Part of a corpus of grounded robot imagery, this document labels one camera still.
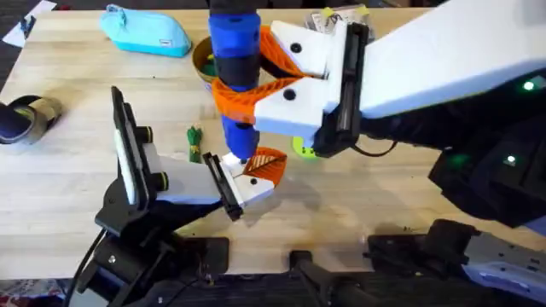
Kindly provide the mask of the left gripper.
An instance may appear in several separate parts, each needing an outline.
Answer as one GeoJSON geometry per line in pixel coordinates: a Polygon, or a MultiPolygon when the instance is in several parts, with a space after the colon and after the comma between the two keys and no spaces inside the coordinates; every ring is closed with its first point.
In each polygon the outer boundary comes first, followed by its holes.
{"type": "Polygon", "coordinates": [[[235,183],[219,157],[206,153],[204,164],[161,156],[148,127],[126,126],[113,134],[117,177],[103,196],[96,224],[117,238],[171,233],[219,208],[236,221],[244,209],[272,194],[282,178],[287,155],[258,147],[251,158],[225,154],[235,183]]]}

